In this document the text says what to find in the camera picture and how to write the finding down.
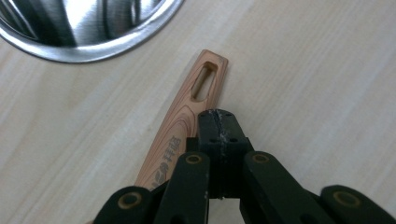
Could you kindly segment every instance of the wooden table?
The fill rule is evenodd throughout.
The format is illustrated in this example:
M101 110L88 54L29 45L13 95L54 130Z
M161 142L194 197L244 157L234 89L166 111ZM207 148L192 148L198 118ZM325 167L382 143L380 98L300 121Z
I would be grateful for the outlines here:
M396 2L186 1L157 35L99 63L0 40L2 223L85 223L132 185L202 49L230 60L219 108L306 189L357 189L396 216ZM242 223L238 201L209 223Z

